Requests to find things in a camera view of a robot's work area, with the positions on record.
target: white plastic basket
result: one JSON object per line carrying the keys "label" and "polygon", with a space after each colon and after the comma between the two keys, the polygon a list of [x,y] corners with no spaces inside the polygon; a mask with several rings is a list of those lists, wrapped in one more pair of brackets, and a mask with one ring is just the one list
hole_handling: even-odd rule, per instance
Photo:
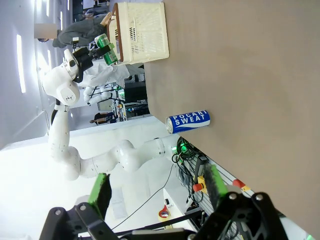
{"label": "white plastic basket", "polygon": [[115,3],[108,38],[120,64],[145,63],[169,57],[165,6],[160,3]]}

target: pocari sweat can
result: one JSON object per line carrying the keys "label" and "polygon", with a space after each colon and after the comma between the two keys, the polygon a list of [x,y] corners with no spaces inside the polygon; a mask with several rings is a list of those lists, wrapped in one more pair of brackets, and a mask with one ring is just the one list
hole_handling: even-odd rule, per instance
{"label": "pocari sweat can", "polygon": [[210,115],[206,110],[193,111],[165,119],[165,127],[170,134],[176,134],[210,124]]}

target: gray jacket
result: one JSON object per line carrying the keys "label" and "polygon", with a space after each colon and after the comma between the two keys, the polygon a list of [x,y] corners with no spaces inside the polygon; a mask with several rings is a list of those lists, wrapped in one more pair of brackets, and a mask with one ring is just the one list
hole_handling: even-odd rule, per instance
{"label": "gray jacket", "polygon": [[65,29],[57,31],[57,38],[53,40],[52,46],[55,48],[64,48],[72,45],[72,38],[79,37],[78,45],[86,46],[95,40],[95,37],[106,34],[107,29],[100,23],[104,17],[96,17],[94,19],[86,19],[74,22]]}

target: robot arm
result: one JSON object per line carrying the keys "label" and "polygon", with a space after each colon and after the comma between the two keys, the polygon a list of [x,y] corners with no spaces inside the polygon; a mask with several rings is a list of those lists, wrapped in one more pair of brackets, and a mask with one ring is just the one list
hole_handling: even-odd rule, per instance
{"label": "robot arm", "polygon": [[80,91],[75,79],[79,73],[79,58],[74,57],[67,49],[64,51],[66,61],[50,71],[42,81],[44,91],[55,97],[55,116],[49,130],[49,147],[51,158],[61,165],[66,179],[76,180],[80,175],[92,178],[99,173],[109,173],[120,163],[129,172],[138,170],[145,162],[155,157],[172,156],[172,148],[176,146],[178,135],[170,135],[145,142],[135,148],[128,140],[121,141],[109,151],[82,159],[78,150],[69,146],[70,131],[68,125],[69,106],[75,104]]}

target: white robot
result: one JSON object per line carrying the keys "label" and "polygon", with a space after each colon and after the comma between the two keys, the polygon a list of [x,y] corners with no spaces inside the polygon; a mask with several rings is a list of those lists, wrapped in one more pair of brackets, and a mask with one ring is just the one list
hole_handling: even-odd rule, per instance
{"label": "white robot", "polygon": [[96,58],[87,48],[81,48],[73,54],[66,49],[65,61],[52,69],[42,80],[47,95],[57,99],[49,130],[50,155],[62,167],[68,180],[79,176],[95,177],[99,173],[109,173],[120,163],[129,172],[138,170],[145,162],[155,157],[171,158],[172,148],[177,145],[178,135],[173,134],[145,142],[134,148],[128,140],[122,140],[106,153],[88,159],[82,159],[78,150],[69,146],[68,111],[80,98],[77,82],[82,81],[83,71],[92,66]]}

